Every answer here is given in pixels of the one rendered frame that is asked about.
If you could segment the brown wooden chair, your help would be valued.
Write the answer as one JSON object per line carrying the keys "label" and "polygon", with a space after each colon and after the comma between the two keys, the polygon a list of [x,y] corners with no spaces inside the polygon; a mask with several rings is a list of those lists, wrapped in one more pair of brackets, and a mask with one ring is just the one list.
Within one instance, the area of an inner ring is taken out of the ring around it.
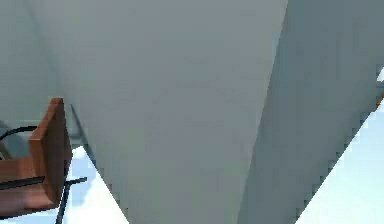
{"label": "brown wooden chair", "polygon": [[69,185],[72,149],[64,100],[51,99],[38,125],[9,130],[3,137],[25,131],[31,133],[29,154],[0,159],[0,220],[59,207]]}

